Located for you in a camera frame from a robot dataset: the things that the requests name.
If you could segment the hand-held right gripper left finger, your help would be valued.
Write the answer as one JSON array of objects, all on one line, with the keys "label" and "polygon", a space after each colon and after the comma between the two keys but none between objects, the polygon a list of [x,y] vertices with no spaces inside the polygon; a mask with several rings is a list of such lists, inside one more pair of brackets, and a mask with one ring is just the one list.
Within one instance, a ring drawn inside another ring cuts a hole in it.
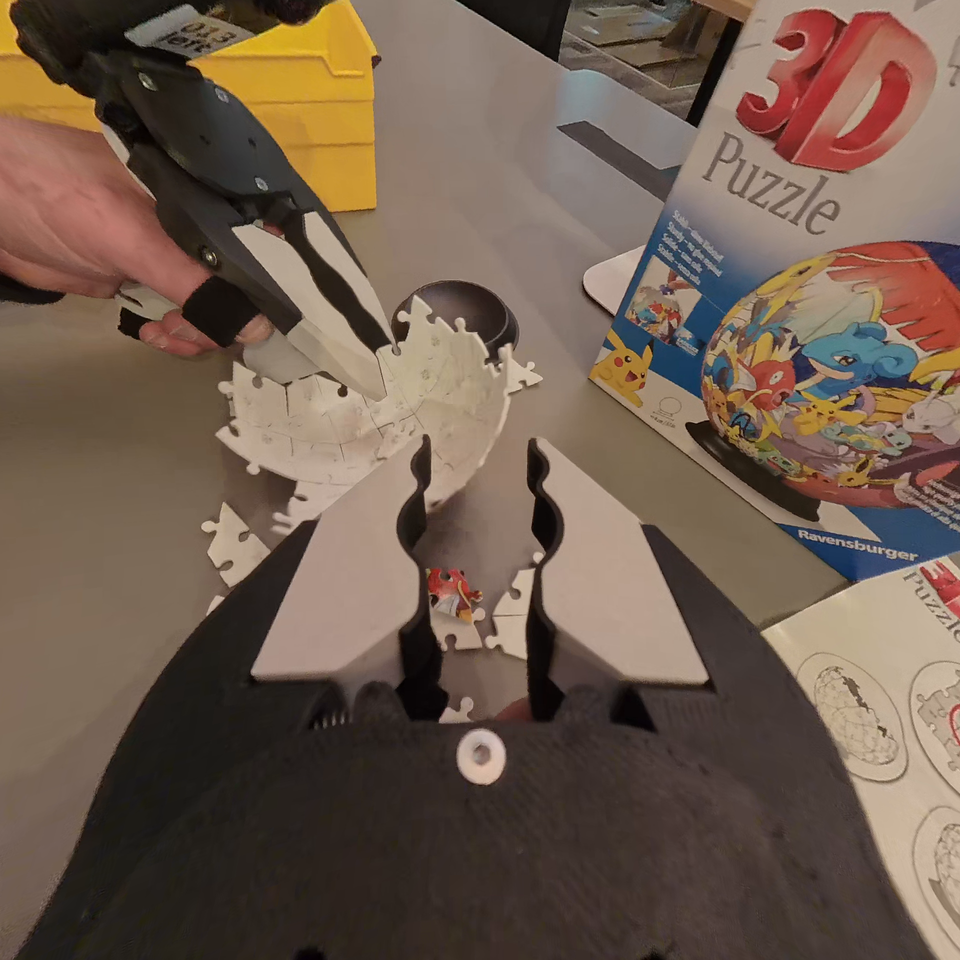
[{"label": "hand-held right gripper left finger", "polygon": [[260,682],[331,681],[352,703],[381,682],[414,720],[450,702],[430,622],[426,531],[430,438],[412,439],[319,517],[255,659]]}]

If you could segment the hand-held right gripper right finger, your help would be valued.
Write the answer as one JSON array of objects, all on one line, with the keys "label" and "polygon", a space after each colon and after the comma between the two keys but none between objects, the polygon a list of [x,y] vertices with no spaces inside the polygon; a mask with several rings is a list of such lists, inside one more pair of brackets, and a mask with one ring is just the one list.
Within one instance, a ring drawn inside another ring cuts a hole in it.
[{"label": "hand-held right gripper right finger", "polygon": [[614,699],[637,685],[709,680],[641,520],[544,438],[527,447],[534,570],[525,640],[535,720],[571,690]]}]

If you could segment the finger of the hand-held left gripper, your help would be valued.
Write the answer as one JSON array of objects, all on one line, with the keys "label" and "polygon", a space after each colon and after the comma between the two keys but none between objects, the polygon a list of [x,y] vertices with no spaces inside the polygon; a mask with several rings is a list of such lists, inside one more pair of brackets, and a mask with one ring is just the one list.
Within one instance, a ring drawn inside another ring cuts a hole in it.
[{"label": "finger of the hand-held left gripper", "polygon": [[232,232],[299,314],[293,320],[270,316],[276,332],[245,353],[251,368],[283,383],[322,373],[369,400],[384,400],[379,349],[370,354],[354,339],[344,318],[320,295],[294,248],[252,223],[234,226]]},{"label": "finger of the hand-held left gripper", "polygon": [[306,266],[318,293],[345,320],[357,343],[376,354],[394,340],[366,271],[336,222],[318,210],[290,211],[285,240]]}]

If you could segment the red fish print puzzle piece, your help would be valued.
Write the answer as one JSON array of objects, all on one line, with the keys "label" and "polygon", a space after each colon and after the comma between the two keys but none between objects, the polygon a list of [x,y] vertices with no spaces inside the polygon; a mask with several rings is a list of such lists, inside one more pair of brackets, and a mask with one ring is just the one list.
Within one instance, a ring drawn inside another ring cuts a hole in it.
[{"label": "red fish print puzzle piece", "polygon": [[431,608],[441,614],[473,623],[475,611],[484,594],[481,589],[470,585],[465,571],[453,567],[427,567],[425,573]]}]

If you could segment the white unfinished puzzle ball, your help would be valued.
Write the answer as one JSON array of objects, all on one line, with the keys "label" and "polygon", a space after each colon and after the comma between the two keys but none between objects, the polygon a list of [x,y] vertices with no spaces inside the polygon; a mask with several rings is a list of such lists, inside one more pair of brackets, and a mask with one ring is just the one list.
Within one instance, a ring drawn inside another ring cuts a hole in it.
[{"label": "white unfinished puzzle ball", "polygon": [[219,384],[230,421],[216,433],[249,474],[294,482],[279,532],[317,518],[337,499],[413,441],[428,437],[432,455],[426,506],[458,494],[487,460],[503,427],[510,395],[541,381],[510,346],[490,362],[464,319],[429,318],[414,296],[400,318],[409,325],[396,349],[378,351],[386,397],[372,401],[322,374],[282,385],[233,364]]}]

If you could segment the black round ball stand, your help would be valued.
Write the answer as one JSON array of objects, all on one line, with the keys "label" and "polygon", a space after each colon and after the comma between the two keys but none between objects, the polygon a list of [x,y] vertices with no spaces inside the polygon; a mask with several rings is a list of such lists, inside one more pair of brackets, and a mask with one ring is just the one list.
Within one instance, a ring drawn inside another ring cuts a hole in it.
[{"label": "black round ball stand", "polygon": [[393,312],[390,327],[396,341],[406,339],[409,324],[401,313],[408,313],[414,298],[429,307],[432,316],[453,325],[462,318],[465,328],[484,341],[490,360],[498,358],[501,348],[515,348],[521,337],[518,320],[506,302],[488,288],[462,279],[446,279],[427,283],[410,294]]}]

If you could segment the colourful puzzle box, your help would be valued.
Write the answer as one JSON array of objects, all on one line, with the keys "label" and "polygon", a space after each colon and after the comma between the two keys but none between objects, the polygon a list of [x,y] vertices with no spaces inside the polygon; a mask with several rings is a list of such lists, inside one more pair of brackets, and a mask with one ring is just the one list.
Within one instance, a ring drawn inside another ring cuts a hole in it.
[{"label": "colourful puzzle box", "polygon": [[755,2],[590,374],[851,581],[958,552],[958,35]]}]

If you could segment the person's left hand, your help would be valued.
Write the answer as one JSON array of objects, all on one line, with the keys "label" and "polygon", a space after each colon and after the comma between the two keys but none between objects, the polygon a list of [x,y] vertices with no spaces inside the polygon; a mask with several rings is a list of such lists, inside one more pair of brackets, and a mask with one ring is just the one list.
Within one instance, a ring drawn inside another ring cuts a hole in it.
[{"label": "person's left hand", "polygon": [[111,299],[125,283],[175,305],[139,339],[195,357],[217,344],[180,308],[210,271],[166,234],[155,202],[89,130],[1,118],[2,274],[34,289]]}]

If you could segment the yellow plastic bin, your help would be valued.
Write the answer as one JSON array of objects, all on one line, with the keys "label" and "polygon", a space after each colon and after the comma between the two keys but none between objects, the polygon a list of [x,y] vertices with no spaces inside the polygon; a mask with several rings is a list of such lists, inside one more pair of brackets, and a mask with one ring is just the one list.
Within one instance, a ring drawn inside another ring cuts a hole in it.
[{"label": "yellow plastic bin", "polygon": [[378,51],[352,4],[216,52],[224,31],[200,29],[210,53],[193,65],[242,100],[331,212],[375,209]]}]

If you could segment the white instruction sheet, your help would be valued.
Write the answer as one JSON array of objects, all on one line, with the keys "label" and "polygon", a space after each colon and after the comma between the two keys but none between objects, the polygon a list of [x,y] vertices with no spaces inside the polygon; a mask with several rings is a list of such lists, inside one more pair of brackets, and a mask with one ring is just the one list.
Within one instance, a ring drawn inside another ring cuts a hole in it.
[{"label": "white instruction sheet", "polygon": [[918,929],[958,958],[958,564],[858,582],[763,635],[828,728]]}]

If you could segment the black chair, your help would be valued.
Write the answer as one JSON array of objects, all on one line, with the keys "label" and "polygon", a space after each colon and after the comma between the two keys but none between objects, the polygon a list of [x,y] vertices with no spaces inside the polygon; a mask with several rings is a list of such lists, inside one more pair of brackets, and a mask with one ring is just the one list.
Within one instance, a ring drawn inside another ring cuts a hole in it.
[{"label": "black chair", "polygon": [[570,1],[460,1],[462,6],[558,62]]}]

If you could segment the wooden table with black leg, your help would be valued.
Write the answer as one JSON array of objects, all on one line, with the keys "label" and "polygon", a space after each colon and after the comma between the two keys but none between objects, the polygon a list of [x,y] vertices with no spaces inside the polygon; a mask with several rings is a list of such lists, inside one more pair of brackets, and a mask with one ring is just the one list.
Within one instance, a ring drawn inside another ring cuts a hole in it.
[{"label": "wooden table with black leg", "polygon": [[698,128],[711,102],[727,62],[733,53],[743,25],[750,18],[756,1],[696,1],[696,3],[726,18],[716,49],[712,54],[698,91],[686,115],[686,123]]}]

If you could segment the white flat base plate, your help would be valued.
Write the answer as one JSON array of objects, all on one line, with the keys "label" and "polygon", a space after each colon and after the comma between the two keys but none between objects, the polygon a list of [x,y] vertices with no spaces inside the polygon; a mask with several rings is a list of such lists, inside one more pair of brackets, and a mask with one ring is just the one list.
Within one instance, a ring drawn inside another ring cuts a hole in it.
[{"label": "white flat base plate", "polygon": [[582,276],[583,292],[615,317],[632,277],[642,259],[645,246],[638,246],[589,267]]}]

